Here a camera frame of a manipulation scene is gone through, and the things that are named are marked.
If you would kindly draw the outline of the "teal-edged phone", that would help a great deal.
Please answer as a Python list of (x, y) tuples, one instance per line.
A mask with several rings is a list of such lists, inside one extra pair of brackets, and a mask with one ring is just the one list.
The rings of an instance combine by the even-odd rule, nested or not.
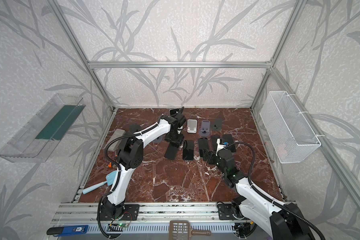
[(208, 152), (210, 150), (208, 139), (207, 138), (199, 138), (198, 139), (198, 147), (199, 147), (200, 157), (203, 158), (204, 153)]

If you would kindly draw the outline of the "purple-edged phone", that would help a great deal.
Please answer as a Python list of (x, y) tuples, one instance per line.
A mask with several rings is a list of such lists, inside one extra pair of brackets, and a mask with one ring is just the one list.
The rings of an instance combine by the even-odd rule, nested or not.
[(217, 151), (217, 147), (218, 147), (218, 139), (220, 139), (221, 137), (219, 135), (212, 135), (211, 136), (211, 143), (212, 143), (212, 147), (213, 147), (213, 150), (214, 152)]

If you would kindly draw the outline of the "black phone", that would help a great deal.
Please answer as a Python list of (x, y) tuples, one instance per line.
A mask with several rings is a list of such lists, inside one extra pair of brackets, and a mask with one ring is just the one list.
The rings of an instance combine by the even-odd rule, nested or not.
[(192, 161), (194, 159), (194, 141), (184, 140), (183, 144), (183, 160)]
[(164, 157), (168, 160), (173, 161), (176, 158), (176, 155), (178, 153), (179, 147), (173, 145), (173, 144), (169, 144)]

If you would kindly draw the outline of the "teal phone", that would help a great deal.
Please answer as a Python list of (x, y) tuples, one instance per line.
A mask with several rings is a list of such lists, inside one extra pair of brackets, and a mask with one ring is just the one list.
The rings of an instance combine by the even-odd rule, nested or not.
[[(234, 142), (234, 139), (232, 137), (231, 134), (224, 134), (223, 135), (223, 139), (224, 139), (224, 142), (227, 142), (228, 145), (232, 144)], [(228, 148), (232, 153), (235, 153), (236, 152), (236, 147), (235, 145), (232, 145)]]

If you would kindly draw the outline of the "dark grey front stand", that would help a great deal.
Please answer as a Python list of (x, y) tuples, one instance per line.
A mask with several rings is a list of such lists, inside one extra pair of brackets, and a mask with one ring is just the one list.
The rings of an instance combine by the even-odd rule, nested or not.
[(217, 131), (217, 132), (221, 131), (222, 123), (223, 123), (223, 119), (221, 119), (221, 118), (214, 119), (213, 124), (212, 124), (212, 130)]

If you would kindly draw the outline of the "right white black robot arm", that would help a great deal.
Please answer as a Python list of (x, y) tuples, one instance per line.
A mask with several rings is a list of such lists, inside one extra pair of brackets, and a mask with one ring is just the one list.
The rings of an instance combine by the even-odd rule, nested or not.
[(325, 239), (324, 234), (303, 217), (297, 205), (278, 201), (255, 185), (250, 175), (238, 170), (230, 150), (203, 149), (203, 160), (217, 166), (224, 182), (240, 195), (232, 202), (238, 218), (252, 220), (274, 240), (314, 240), (312, 232), (321, 240)]

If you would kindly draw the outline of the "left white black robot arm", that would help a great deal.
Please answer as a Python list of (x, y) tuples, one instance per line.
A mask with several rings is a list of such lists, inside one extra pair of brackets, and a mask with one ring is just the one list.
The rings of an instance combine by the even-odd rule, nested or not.
[(184, 108), (171, 109), (169, 115), (162, 115), (158, 121), (144, 130), (116, 138), (106, 145), (105, 158), (117, 167), (117, 174), (109, 193), (101, 196), (98, 204), (97, 221), (101, 216), (116, 220), (124, 213), (126, 192), (135, 169), (143, 162), (144, 148), (160, 136), (169, 143), (165, 158), (174, 160), (184, 135), (180, 129), (186, 122)]

